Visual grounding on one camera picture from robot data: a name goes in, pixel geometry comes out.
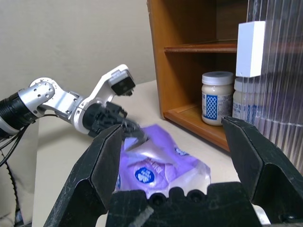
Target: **beige wall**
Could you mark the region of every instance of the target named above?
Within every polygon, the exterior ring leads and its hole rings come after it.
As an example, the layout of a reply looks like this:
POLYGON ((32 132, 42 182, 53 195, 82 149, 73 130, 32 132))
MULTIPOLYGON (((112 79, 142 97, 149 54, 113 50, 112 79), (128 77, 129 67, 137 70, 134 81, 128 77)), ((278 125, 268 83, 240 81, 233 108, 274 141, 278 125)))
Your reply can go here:
POLYGON ((146 0, 0 0, 0 98, 51 77, 88 95, 125 63, 155 79, 146 0))

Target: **shelf board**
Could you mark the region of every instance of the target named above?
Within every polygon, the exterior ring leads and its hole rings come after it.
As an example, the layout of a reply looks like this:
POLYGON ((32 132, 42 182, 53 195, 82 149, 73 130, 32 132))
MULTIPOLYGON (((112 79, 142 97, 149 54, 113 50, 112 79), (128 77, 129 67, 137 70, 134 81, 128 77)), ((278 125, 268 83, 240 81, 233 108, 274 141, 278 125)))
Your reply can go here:
POLYGON ((185 44, 164 47, 164 52, 236 53, 237 41, 212 41, 201 44, 185 44))
POLYGON ((200 105, 192 104, 164 112, 164 117, 229 151, 222 126, 211 126, 202 121, 200 105))

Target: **white tabletop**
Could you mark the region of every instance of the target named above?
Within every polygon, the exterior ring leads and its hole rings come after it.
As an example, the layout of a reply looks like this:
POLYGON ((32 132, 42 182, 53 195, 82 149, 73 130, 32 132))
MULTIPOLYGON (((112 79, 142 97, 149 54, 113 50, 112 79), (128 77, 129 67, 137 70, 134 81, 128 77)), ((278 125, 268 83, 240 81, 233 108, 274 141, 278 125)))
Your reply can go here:
MULTIPOLYGON (((160 118, 156 81, 138 85, 131 97, 115 97, 128 117, 141 126, 158 124, 167 130, 177 145, 211 168, 212 183, 239 181, 229 155, 208 141, 160 118)), ((45 223, 73 165, 91 143, 71 125, 55 117, 45 117, 39 124, 33 227, 45 223)), ((105 226, 101 216, 97 227, 105 226)))

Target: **purple plastic bag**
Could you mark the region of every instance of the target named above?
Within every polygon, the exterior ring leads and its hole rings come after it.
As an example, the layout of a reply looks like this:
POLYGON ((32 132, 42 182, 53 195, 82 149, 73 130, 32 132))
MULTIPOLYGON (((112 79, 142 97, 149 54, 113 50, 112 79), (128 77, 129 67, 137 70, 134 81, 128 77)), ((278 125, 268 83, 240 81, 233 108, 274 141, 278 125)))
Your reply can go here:
POLYGON ((149 198, 161 192, 168 196, 172 187, 185 192, 210 184, 210 168, 179 149, 172 137, 158 125, 143 128, 150 138, 131 148, 134 138, 126 138, 121 148, 117 191, 144 190, 149 198))

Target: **jar label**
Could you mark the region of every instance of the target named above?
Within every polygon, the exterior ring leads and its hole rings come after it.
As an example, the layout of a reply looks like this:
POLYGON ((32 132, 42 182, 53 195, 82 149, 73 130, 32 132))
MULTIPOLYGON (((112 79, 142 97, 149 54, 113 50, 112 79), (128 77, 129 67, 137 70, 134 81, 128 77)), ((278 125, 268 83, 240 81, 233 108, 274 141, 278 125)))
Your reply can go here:
POLYGON ((210 120, 232 115, 232 95, 212 96, 202 92, 202 114, 210 120))
POLYGON ((241 103, 233 102, 232 117, 242 119, 248 123, 254 124, 256 115, 256 105, 242 105, 241 103))

